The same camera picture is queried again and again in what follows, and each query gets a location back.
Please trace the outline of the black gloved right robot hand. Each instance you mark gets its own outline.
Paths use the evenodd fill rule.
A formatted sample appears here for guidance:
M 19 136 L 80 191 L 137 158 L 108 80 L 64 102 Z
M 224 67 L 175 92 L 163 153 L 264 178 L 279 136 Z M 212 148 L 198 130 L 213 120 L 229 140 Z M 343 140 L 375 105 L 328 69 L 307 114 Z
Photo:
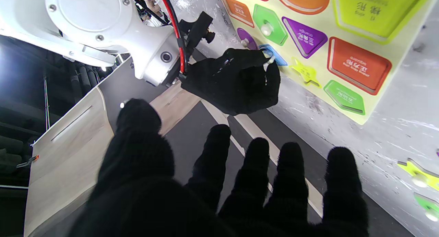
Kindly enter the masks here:
M 278 103 L 280 70 L 263 51 L 229 48 L 189 66 L 181 87 L 227 115 L 248 115 Z

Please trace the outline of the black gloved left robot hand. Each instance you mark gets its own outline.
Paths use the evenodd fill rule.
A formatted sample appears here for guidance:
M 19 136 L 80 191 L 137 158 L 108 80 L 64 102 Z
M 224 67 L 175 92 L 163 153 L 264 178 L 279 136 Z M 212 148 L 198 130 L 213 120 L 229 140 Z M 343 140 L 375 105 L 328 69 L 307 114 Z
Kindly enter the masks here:
M 268 193 L 269 143 L 251 141 L 223 206 L 231 131 L 210 129 L 188 183 L 174 179 L 174 154 L 161 119 L 143 99 L 125 103 L 97 183 L 70 237 L 368 237 L 367 204 L 352 152 L 328 154 L 323 217 L 309 223 L 308 187 L 298 143 L 285 143 Z

